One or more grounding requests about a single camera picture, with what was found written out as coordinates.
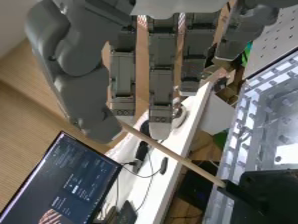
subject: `white wall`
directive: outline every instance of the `white wall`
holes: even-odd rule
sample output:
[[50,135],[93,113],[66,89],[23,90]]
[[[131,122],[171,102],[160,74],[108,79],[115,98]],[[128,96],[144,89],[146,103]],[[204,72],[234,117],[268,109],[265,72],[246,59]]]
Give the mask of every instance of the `white wall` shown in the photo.
[[23,21],[35,0],[0,0],[0,57],[25,38]]

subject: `computer monitor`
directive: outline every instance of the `computer monitor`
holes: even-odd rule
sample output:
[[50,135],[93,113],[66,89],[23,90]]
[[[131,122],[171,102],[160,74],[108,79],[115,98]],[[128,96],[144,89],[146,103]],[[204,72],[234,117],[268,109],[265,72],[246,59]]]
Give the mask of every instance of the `computer monitor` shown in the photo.
[[120,167],[61,132],[5,206],[0,223],[91,223]]

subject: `black cable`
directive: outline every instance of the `black cable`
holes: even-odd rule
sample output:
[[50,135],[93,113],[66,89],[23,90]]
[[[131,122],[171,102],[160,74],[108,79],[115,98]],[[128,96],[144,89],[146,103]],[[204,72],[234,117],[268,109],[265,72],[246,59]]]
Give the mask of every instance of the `black cable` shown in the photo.
[[155,176],[155,174],[158,174],[159,173],[159,171],[160,171],[160,169],[158,169],[156,171],[155,171],[155,173],[152,173],[152,171],[151,171],[151,175],[150,176],[139,176],[138,174],[135,174],[135,173],[132,173],[126,167],[124,167],[124,165],[122,166],[122,168],[128,172],[128,173],[131,173],[134,176],[136,176],[136,177],[139,177],[139,178],[150,178],[150,177],[152,177],[152,176]]
[[148,163],[150,163],[150,167],[151,167],[151,179],[150,179],[150,183],[148,183],[148,186],[147,186],[147,189],[146,189],[146,194],[144,194],[144,197],[143,197],[143,199],[142,199],[142,203],[140,203],[140,205],[138,206],[138,208],[135,209],[135,212],[140,209],[140,207],[142,207],[142,205],[143,205],[143,203],[144,203],[144,201],[146,201],[146,196],[147,196],[147,193],[148,193],[148,190],[150,190],[150,186],[151,186],[151,181],[152,181],[152,176],[154,176],[154,174],[152,174],[152,165],[151,165],[151,157],[150,157],[150,153],[147,154],[147,156],[148,156]]
[[110,221],[112,220],[112,215],[114,215],[114,213],[115,213],[115,216],[116,216],[116,204],[118,204],[118,178],[115,179],[115,181],[116,181],[115,204],[114,204],[114,210],[112,210],[112,213],[110,214],[110,217],[108,217],[108,219],[107,219],[107,221],[106,221],[106,224],[108,224]]

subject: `wooden stick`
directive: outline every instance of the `wooden stick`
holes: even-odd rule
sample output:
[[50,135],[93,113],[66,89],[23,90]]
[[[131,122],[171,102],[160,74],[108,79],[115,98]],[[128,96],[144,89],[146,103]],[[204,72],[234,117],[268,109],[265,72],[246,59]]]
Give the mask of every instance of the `wooden stick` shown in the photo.
[[180,164],[183,164],[190,170],[192,170],[196,174],[204,177],[208,181],[211,181],[218,187],[224,188],[223,181],[207,173],[202,168],[199,168],[195,164],[192,164],[187,159],[174,153],[170,149],[167,149],[163,145],[160,145],[156,141],[154,141],[150,137],[143,135],[138,130],[135,130],[130,125],[124,122],[118,121],[123,127],[123,130],[136,136],[143,142],[156,148],[160,152],[163,152],[167,156],[170,156],[174,160],[176,160]]

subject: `white table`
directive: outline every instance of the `white table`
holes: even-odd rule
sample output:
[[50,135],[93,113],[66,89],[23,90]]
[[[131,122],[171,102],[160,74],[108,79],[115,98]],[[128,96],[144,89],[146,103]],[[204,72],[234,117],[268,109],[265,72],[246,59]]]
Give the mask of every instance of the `white table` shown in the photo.
[[[187,156],[190,144],[196,129],[206,130],[214,134],[226,129],[231,122],[232,108],[214,94],[210,94],[211,84],[203,85],[195,96],[188,97],[183,102],[187,109],[187,118],[182,126],[172,130],[168,138],[163,141],[163,145],[171,149],[182,157]],[[142,122],[147,119],[147,113],[139,118],[135,128],[139,128]],[[139,140],[127,134],[126,138],[111,149],[106,155],[116,162],[130,162],[134,159],[135,150]],[[159,169],[160,161],[167,157],[156,149],[151,150],[150,159],[152,170]],[[180,165],[175,160],[168,158],[167,170],[163,175],[156,174],[152,178],[151,186],[146,196],[144,203],[138,210],[136,224],[162,223],[166,209],[170,203],[175,182],[180,170]],[[146,159],[142,168],[138,172],[140,176],[151,174],[148,160]],[[118,176],[118,202],[116,207],[120,208],[124,200],[132,204],[134,208],[142,203],[150,178],[138,178],[131,175],[124,169]],[[115,184],[106,197],[103,211],[115,205]]]

